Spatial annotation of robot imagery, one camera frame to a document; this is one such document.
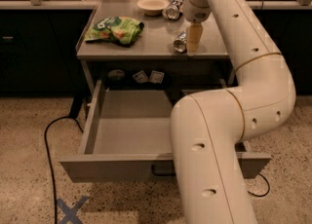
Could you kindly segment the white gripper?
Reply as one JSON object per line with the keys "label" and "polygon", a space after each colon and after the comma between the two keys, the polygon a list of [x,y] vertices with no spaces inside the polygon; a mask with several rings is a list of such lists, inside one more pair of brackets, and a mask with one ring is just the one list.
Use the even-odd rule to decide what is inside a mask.
{"label": "white gripper", "polygon": [[191,24],[187,27],[187,51],[196,53],[202,33],[203,26],[201,22],[208,19],[211,8],[208,0],[184,0],[183,14],[185,19]]}

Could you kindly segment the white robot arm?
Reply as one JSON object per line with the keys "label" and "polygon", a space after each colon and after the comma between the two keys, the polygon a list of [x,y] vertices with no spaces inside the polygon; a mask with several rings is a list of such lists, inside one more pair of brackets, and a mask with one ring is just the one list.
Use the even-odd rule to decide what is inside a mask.
{"label": "white robot arm", "polygon": [[280,127],[295,104],[292,74],[246,0],[186,0],[187,37],[214,20],[237,86],[192,93],[171,114],[171,143],[187,224],[257,224],[235,151]]}

